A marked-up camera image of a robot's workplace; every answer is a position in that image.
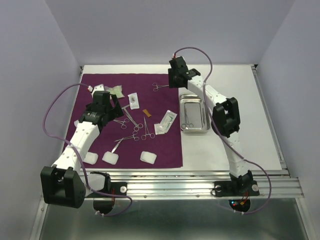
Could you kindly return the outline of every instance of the metal tray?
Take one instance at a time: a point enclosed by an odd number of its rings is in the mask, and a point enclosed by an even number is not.
[[[183,132],[206,132],[210,121],[205,103],[196,94],[183,93],[179,96],[180,127]]]

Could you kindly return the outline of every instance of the table surface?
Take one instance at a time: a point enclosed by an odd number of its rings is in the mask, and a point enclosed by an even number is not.
[[[203,77],[209,65],[192,65]],[[83,74],[165,74],[169,65],[85,65]],[[243,155],[265,170],[281,170],[272,133],[250,65],[214,65],[207,81],[226,97],[235,97],[240,111],[240,143]],[[190,93],[179,89],[179,95]],[[165,171],[228,171],[229,163],[220,138],[212,131],[201,134],[181,133],[183,167]]]

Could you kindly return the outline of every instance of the wall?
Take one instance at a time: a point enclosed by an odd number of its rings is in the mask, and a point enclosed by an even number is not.
[[[215,63],[256,64],[294,0],[46,0],[84,64],[163,64],[196,46]],[[191,63],[207,63],[199,53]]]
[[[296,0],[258,67],[290,173],[320,236],[320,1]]]
[[[2,3],[0,36],[0,239],[25,240],[41,196],[41,169],[61,146],[45,136],[42,118],[61,89],[79,80],[79,65],[42,0]],[[53,109],[52,132],[65,131],[74,94]]]

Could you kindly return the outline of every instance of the wire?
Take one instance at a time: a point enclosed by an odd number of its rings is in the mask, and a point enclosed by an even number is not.
[[[86,187],[87,187],[88,189],[90,189],[90,191],[92,191],[93,193],[96,193],[96,194],[105,196],[105,197],[109,197],[109,198],[126,198],[126,199],[129,199],[129,200],[130,200],[129,205],[128,205],[125,209],[123,209],[122,211],[120,211],[120,212],[112,213],[112,214],[108,214],[108,215],[104,215],[103,213],[96,212],[96,214],[99,214],[99,215],[101,215],[101,216],[103,216],[103,217],[112,217],[112,216],[120,215],[120,214],[126,212],[126,211],[131,207],[131,205],[132,205],[132,203],[133,203],[133,199],[132,199],[130,196],[126,196],[126,195],[109,194],[109,193],[104,193],[104,192],[100,192],[100,191],[97,191],[97,190],[92,189],[92,188],[90,187],[90,185],[89,185],[89,180],[88,180],[88,176],[87,176],[87,171],[86,171],[86,167],[85,167],[85,165],[84,165],[83,159],[82,159],[82,157],[80,156],[80,153],[78,152],[78,150],[76,149],[76,147],[73,146],[73,144],[72,144],[70,141],[66,140],[65,138],[63,138],[63,137],[61,137],[61,136],[56,136],[56,135],[50,134],[50,133],[47,131],[47,129],[46,129],[47,116],[48,116],[51,108],[52,108],[53,105],[55,104],[55,102],[60,98],[60,96],[61,96],[65,91],[67,91],[68,89],[70,89],[70,88],[72,88],[72,87],[75,87],[75,86],[84,86],[84,87],[87,87],[87,88],[89,87],[88,85],[83,84],[83,83],[75,83],[75,84],[72,84],[72,85],[66,87],[62,92],[60,92],[60,93],[58,94],[58,96],[56,96],[56,98],[55,98],[55,99],[53,100],[53,102],[50,104],[49,108],[47,109],[47,111],[46,111],[45,114],[44,114],[43,121],[42,121],[42,129],[43,129],[44,133],[45,133],[48,137],[54,138],[54,139],[59,139],[59,140],[65,142],[66,144],[68,144],[68,145],[73,149],[73,151],[75,152],[75,154],[76,154],[76,156],[77,156],[77,158],[78,158],[78,160],[79,160],[79,162],[80,162],[81,168],[82,168],[82,170],[83,170],[83,175],[84,175],[84,179],[85,179],[85,185],[86,185]]]
[[[207,57],[207,59],[209,60],[209,63],[210,63],[210,71],[209,71],[208,75],[205,77],[205,79],[204,79],[204,81],[203,81],[203,98],[204,98],[205,105],[206,105],[206,107],[207,107],[207,109],[208,109],[208,112],[210,113],[211,110],[209,109],[208,104],[207,104],[206,85],[207,85],[207,80],[208,80],[208,78],[210,77],[210,75],[211,75],[211,73],[212,73],[212,71],[213,71],[213,63],[212,63],[211,58],[209,57],[208,54],[206,54],[206,53],[205,53],[203,50],[201,50],[200,48],[197,48],[197,47],[194,47],[194,46],[187,46],[187,47],[183,47],[183,48],[178,49],[177,51],[174,52],[173,58],[175,59],[177,53],[180,52],[180,51],[182,51],[182,50],[185,50],[185,49],[197,50],[197,51],[203,53],[203,54]],[[221,133],[219,132],[218,127],[217,127],[217,125],[216,125],[216,123],[215,123],[215,121],[214,121],[214,118],[213,118],[212,114],[209,114],[209,116],[210,116],[210,118],[211,118],[211,122],[212,122],[212,125],[213,125],[214,129],[215,129],[215,132],[218,134],[218,136],[220,137],[220,139],[228,146],[228,148],[230,148],[239,158],[241,158],[241,159],[244,160],[245,162],[247,162],[247,163],[249,163],[249,164],[252,164],[252,165],[255,165],[255,166],[257,166],[258,168],[260,168],[260,169],[263,171],[263,173],[265,174],[266,178],[268,179],[268,182],[269,182],[269,194],[268,194],[268,197],[267,197],[265,203],[264,203],[261,207],[259,207],[258,209],[255,209],[255,210],[250,211],[250,212],[245,212],[244,214],[246,214],[246,215],[247,215],[247,214],[254,214],[254,213],[262,210],[265,206],[268,205],[268,203],[269,203],[269,201],[270,201],[270,198],[271,198],[271,192],[272,192],[271,179],[270,179],[268,173],[267,173],[259,164],[245,159],[245,157],[242,156],[241,153],[239,153],[237,150],[235,150],[235,149],[228,143],[228,141],[223,138],[223,136],[222,136]]]

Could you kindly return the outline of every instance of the purple cable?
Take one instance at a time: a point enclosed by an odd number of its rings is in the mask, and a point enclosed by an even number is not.
[[[211,75],[211,73],[212,73],[212,71],[213,71],[213,63],[212,63],[211,58],[209,57],[208,54],[206,54],[206,53],[205,53],[203,50],[201,50],[200,48],[193,47],[193,46],[186,46],[186,47],[183,47],[183,48],[178,49],[177,51],[174,52],[173,58],[176,57],[176,55],[177,55],[178,52],[180,52],[181,50],[185,50],[185,49],[194,49],[194,50],[197,50],[197,51],[203,53],[203,54],[208,58],[208,60],[209,60],[209,63],[210,63],[210,71],[209,71],[208,75],[205,77],[205,79],[204,79],[204,81],[203,81],[203,96],[204,96],[204,102],[205,102],[205,105],[206,105],[206,107],[207,107],[207,110],[208,110],[208,112],[210,113],[211,110],[209,109],[208,104],[207,104],[206,85],[207,85],[207,80],[208,80],[208,78],[210,77],[210,75]],[[215,123],[215,121],[214,121],[213,116],[212,116],[211,114],[209,114],[209,116],[210,116],[210,118],[211,118],[211,122],[212,122],[212,125],[213,125],[214,129],[215,129],[215,132],[218,134],[218,136],[220,137],[220,139],[228,146],[228,148],[230,148],[230,149],[231,149],[236,155],[238,155],[239,158],[241,158],[242,160],[244,160],[244,161],[246,161],[247,163],[252,164],[252,165],[255,165],[255,166],[257,166],[258,168],[260,168],[260,169],[263,171],[263,173],[265,174],[266,178],[268,179],[268,182],[269,182],[269,194],[268,194],[268,197],[267,197],[265,203],[264,203],[261,207],[259,207],[258,209],[256,209],[256,210],[253,210],[253,211],[249,211],[249,212],[245,212],[245,213],[244,213],[244,214],[246,214],[246,215],[247,215],[247,214],[254,214],[254,213],[260,211],[261,209],[263,209],[265,206],[267,206],[267,204],[268,204],[269,201],[270,201],[271,192],[272,192],[271,179],[270,179],[268,173],[266,172],[266,170],[264,170],[259,164],[245,159],[245,157],[242,156],[241,153],[239,153],[237,150],[235,150],[235,149],[223,138],[223,136],[221,135],[221,133],[220,133],[219,130],[218,130],[218,127],[217,127],[217,125],[216,125],[216,123]]]
[[[68,87],[66,87],[62,92],[59,93],[59,95],[53,100],[53,102],[50,104],[49,108],[47,109],[47,111],[45,112],[44,114],[44,118],[43,118],[43,122],[42,122],[42,129],[44,131],[44,133],[50,137],[50,138],[55,138],[55,139],[59,139],[61,141],[64,141],[66,144],[68,144],[72,149],[73,151],[75,152],[79,162],[80,162],[80,165],[81,165],[81,168],[83,170],[83,174],[84,174],[84,179],[85,179],[85,185],[87,188],[89,188],[92,192],[96,193],[96,194],[99,194],[99,195],[102,195],[102,196],[105,196],[105,197],[111,197],[111,198],[126,198],[126,199],[129,199],[130,200],[130,204],[125,208],[123,209],[122,211],[120,212],[117,212],[117,213],[112,213],[112,214],[108,214],[108,215],[104,215],[104,214],[101,214],[99,213],[98,211],[96,212],[96,214],[99,214],[100,216],[103,216],[103,217],[112,217],[112,216],[117,216],[117,215],[120,215],[124,212],[126,212],[132,205],[133,203],[133,199],[130,197],[130,196],[126,196],[126,195],[114,195],[114,194],[108,194],[108,193],[104,193],[104,192],[100,192],[100,191],[97,191],[97,190],[94,190],[90,187],[89,185],[89,180],[88,180],[88,176],[87,176],[87,171],[86,171],[86,168],[85,168],[85,165],[84,165],[84,162],[78,152],[78,150],[76,149],[76,147],[74,147],[72,145],[72,143],[68,140],[66,140],[65,138],[61,137],[61,136],[55,136],[55,135],[51,135],[47,129],[46,129],[46,120],[47,120],[47,116],[52,108],[52,106],[55,104],[55,102],[58,100],[58,98],[60,98],[60,96],[65,92],[67,91],[68,89],[74,87],[74,86],[85,86],[85,87],[89,87],[88,85],[86,84],[83,84],[83,83],[75,83],[75,84],[72,84]]]

